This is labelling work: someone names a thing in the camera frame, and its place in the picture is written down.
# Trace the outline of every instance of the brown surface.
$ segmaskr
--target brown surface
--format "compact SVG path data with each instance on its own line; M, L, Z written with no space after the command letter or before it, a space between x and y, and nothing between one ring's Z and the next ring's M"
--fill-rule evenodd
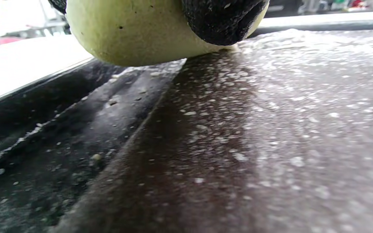
M240 48L188 60L53 232L373 233L373 31Z

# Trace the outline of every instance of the white surface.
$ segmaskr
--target white surface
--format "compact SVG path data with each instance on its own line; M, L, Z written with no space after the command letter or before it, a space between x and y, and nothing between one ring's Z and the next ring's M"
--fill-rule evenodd
M43 27L46 23L43 10L48 18L56 17L47 0L0 0L0 36L27 30L27 25Z
M91 57L72 35L0 45L0 96Z

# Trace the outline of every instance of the red object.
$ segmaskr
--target red object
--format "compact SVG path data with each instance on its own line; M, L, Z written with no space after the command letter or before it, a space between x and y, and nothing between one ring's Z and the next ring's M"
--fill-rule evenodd
M18 37L0 37L0 44L8 44L15 41L20 41L22 38Z
M352 2L352 7L361 7L362 0L355 0Z

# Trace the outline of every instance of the dusty surface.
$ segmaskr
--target dusty surface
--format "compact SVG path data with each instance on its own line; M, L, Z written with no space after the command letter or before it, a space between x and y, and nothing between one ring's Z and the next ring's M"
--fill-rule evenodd
M190 59L56 233L373 233L373 31Z
M40 233L57 224L147 117L172 69L154 66L112 77L58 112L55 121L37 125L27 146L12 149L15 165L0 169L0 233ZM155 71L168 74L156 78Z

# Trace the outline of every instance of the metal edge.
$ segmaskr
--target metal edge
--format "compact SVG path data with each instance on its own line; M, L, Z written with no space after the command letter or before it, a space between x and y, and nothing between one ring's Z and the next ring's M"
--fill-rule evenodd
M265 18L249 38L288 29L305 31L373 30L373 12Z
M53 78L58 78L61 73L69 72L69 71L71 71L71 70L73 70L75 68L78 68L80 66L84 66L87 63L91 62L92 60L95 60L95 58L84 59L84 60L82 60L80 62L75 63L74 65L70 65L70 66L68 66L68 67L66 67L64 69L61 69L61 70L59 70L57 72L54 72L54 73L52 73L50 75L46 75L46 76L44 76L42 78L39 78L39 79L37 79L37 80L35 80L33 82L28 83L28 84L26 84L26 85L24 85L22 87L18 87L17 89L14 89L14 90L12 90L10 92L7 92L7 93L5 93L3 95L0 95L0 101L3 101L4 99L6 99L6 98L8 98L8 97L10 97L12 95L19 94L19 92L24 92L24 91L27 91L27 90L33 88L33 87L36 87L36 86L41 85L41 84L44 84L45 82L49 82Z

